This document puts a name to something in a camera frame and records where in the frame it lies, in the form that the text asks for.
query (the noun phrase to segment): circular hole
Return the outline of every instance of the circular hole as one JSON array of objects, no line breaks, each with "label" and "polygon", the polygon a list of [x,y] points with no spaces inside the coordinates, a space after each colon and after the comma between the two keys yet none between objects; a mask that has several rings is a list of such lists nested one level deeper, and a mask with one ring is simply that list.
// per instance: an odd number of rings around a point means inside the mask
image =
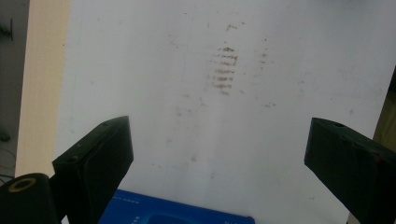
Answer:
[{"label": "circular hole", "polygon": [[346,127],[344,124],[340,124],[340,123],[335,123],[334,126],[337,128],[345,128]]},{"label": "circular hole", "polygon": [[28,177],[20,179],[17,182],[9,186],[8,191],[12,193],[21,192],[23,190],[29,189],[35,184],[35,178]]},{"label": "circular hole", "polygon": [[78,160],[78,156],[72,156],[72,157],[70,157],[68,160],[67,160],[67,162],[75,162],[75,161],[77,161]]}]

